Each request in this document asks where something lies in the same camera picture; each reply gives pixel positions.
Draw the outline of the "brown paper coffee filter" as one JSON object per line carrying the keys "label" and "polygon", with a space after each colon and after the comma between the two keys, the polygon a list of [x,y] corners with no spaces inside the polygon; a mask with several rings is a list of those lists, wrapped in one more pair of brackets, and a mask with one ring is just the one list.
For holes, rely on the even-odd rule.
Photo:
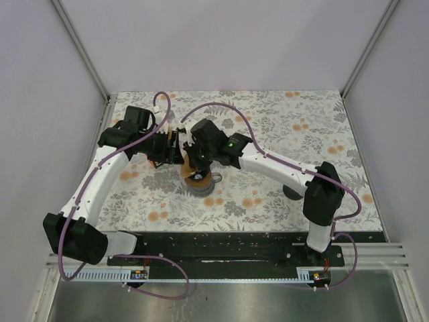
{"label": "brown paper coffee filter", "polygon": [[190,159],[187,153],[184,153],[184,163],[180,167],[180,175],[183,179],[190,180],[197,170],[190,165]]}

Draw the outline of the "glass coffee server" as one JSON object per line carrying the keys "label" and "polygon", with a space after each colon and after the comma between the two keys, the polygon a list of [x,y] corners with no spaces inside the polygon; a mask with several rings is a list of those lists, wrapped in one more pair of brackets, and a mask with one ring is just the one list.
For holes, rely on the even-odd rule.
{"label": "glass coffee server", "polygon": [[188,192],[194,197],[205,198],[215,189],[215,185],[222,181],[223,177],[218,172],[209,172],[208,176],[201,182],[192,182],[184,179]]}

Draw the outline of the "red and grey cup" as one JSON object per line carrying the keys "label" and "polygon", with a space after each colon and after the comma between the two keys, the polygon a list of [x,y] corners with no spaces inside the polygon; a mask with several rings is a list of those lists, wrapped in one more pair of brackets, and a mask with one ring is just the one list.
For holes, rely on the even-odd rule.
{"label": "red and grey cup", "polygon": [[291,189],[290,187],[283,185],[282,187],[283,194],[290,200],[293,201],[299,201],[303,199],[303,196],[297,193],[295,190]]}

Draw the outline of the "orange coffee filter box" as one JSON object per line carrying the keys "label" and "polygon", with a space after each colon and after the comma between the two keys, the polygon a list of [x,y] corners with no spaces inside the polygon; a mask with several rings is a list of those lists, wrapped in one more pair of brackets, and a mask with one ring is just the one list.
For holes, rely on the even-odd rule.
{"label": "orange coffee filter box", "polygon": [[166,162],[161,160],[161,161],[157,161],[157,160],[152,160],[149,156],[147,156],[147,161],[154,167],[154,168],[159,168],[160,166],[164,165]]}

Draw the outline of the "blue glass dripper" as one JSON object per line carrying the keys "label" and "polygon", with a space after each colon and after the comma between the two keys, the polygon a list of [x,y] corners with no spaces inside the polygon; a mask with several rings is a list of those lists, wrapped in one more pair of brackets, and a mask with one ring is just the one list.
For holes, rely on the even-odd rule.
{"label": "blue glass dripper", "polygon": [[193,175],[189,176],[188,179],[192,182],[201,182],[208,176],[208,174],[208,170],[196,171]]}

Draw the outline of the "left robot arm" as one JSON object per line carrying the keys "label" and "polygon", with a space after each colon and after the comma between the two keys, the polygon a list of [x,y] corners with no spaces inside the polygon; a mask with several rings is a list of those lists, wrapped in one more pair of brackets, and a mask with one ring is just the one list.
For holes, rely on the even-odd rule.
{"label": "left robot arm", "polygon": [[59,213],[49,213],[43,220],[55,254],[92,265],[116,255],[131,265],[143,262],[145,248],[137,243],[134,233],[103,233],[96,226],[113,184],[134,155],[167,161],[167,114],[158,106],[128,106],[124,118],[102,132],[93,163],[76,192]]}

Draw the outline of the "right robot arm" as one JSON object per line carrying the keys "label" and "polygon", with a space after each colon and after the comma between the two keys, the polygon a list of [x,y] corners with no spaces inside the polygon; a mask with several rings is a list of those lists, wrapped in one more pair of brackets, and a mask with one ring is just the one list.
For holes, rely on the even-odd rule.
{"label": "right robot arm", "polygon": [[306,260],[318,266],[328,259],[334,214],[345,194],[332,164],[323,162],[315,166],[269,150],[259,150],[254,139],[239,133],[228,137],[206,118],[184,121],[182,125],[186,134],[183,148],[192,168],[204,170],[218,162],[223,166],[255,172],[281,183],[287,198],[302,199],[302,212],[309,220]]}

